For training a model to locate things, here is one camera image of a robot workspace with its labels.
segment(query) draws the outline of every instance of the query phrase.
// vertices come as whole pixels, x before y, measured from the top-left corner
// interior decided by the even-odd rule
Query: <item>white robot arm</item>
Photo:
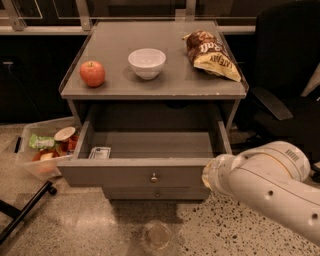
[[[302,151],[277,141],[237,156],[219,155],[202,180],[320,246],[320,190],[302,183],[309,173]]]

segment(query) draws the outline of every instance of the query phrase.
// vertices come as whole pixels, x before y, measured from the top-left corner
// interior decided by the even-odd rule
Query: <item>red apple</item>
[[[89,87],[98,87],[105,80],[106,72],[98,61],[86,61],[80,66],[80,77]]]

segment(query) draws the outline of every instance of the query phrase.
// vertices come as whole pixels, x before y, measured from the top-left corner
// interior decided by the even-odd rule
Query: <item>tabletop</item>
[[[245,98],[248,86],[243,76],[235,82],[209,75],[189,62],[182,38],[198,29],[225,42],[214,21],[100,21],[70,76],[66,76],[61,96],[73,100]],[[165,66],[153,80],[139,78],[129,66],[129,54],[140,48],[155,48],[166,54]],[[79,75],[80,65],[89,60],[99,61],[106,70],[105,82],[94,89]]]

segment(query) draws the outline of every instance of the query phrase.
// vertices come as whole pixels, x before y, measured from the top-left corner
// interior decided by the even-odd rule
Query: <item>black stand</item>
[[[50,181],[47,181],[43,185],[43,187],[33,196],[33,198],[26,204],[26,206],[22,210],[19,210],[0,199],[0,211],[13,219],[0,234],[0,245],[6,240],[11,232],[17,227],[17,225],[23,220],[23,218],[47,191],[51,195],[55,195],[57,193],[56,188],[52,187],[52,182]]]

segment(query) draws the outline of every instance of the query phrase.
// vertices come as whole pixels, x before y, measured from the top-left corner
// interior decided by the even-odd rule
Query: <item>floor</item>
[[[14,164],[23,127],[0,126],[0,198],[19,209],[44,184]],[[100,188],[71,188],[62,177],[52,181],[58,193],[45,194],[0,255],[320,255],[314,244],[231,197],[110,204]],[[9,221],[0,214],[1,229]]]

